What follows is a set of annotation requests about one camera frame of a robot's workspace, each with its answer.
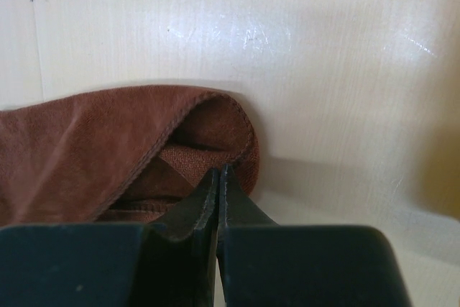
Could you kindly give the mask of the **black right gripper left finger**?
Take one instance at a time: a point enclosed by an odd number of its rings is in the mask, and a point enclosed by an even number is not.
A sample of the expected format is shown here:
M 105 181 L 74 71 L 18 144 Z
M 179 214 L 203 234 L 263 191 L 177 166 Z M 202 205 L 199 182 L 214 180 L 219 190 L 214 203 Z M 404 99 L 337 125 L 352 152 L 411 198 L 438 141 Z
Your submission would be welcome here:
M 219 172 L 148 224 L 1 229 L 3 306 L 212 306 Z

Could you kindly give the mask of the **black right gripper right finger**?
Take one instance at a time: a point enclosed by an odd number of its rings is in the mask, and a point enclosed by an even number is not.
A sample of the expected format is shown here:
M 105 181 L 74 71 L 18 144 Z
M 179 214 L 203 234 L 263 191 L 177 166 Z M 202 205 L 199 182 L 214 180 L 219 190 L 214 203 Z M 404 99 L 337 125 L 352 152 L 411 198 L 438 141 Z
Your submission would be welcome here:
M 281 226 L 242 190 L 219 183 L 216 250 L 228 306 L 409 306 L 390 243 L 369 226 Z

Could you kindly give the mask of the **brown towel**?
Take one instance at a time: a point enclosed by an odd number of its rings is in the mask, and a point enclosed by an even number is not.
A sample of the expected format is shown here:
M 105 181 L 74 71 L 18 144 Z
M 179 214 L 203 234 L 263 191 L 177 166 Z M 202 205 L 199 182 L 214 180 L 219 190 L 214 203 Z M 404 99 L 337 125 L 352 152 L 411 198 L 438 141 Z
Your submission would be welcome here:
M 150 222 L 211 168 L 259 175 L 257 136 L 221 91 L 132 86 L 1 113 L 1 224 Z

